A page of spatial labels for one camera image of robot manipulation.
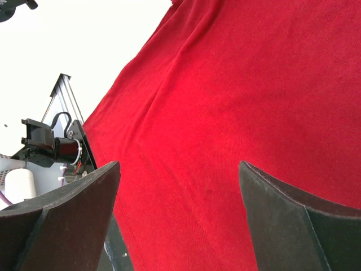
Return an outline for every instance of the white background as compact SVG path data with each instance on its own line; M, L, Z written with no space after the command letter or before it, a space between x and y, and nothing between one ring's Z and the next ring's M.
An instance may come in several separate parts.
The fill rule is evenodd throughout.
M21 148L21 119L41 120L60 73L86 119L142 48L170 0L37 0L0 23L0 153Z

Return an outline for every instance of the red cloth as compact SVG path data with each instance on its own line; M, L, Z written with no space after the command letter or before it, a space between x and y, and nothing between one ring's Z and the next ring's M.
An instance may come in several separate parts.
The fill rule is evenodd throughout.
M360 4L174 2L85 123L136 270L257 269L241 160L361 208Z

